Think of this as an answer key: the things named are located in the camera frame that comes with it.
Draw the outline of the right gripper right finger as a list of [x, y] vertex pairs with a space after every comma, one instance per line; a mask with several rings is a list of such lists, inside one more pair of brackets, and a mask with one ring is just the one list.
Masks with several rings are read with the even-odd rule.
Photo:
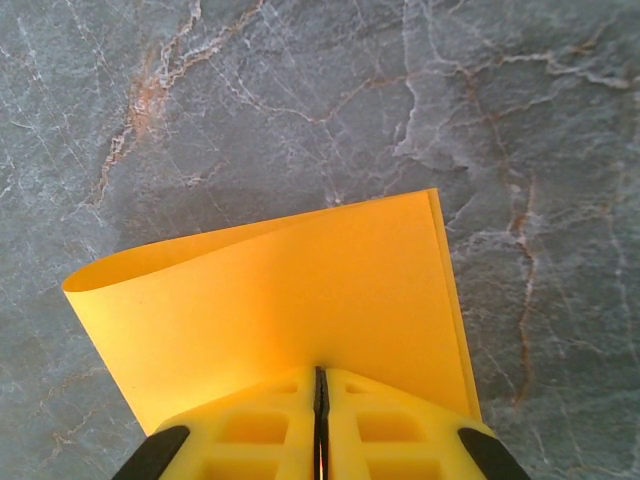
[[322, 479], [525, 479], [481, 421], [354, 373], [319, 371]]

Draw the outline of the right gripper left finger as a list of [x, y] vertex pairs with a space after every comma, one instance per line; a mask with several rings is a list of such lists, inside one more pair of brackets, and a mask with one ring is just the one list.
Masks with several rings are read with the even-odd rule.
[[316, 479], [312, 367], [160, 424], [116, 479]]

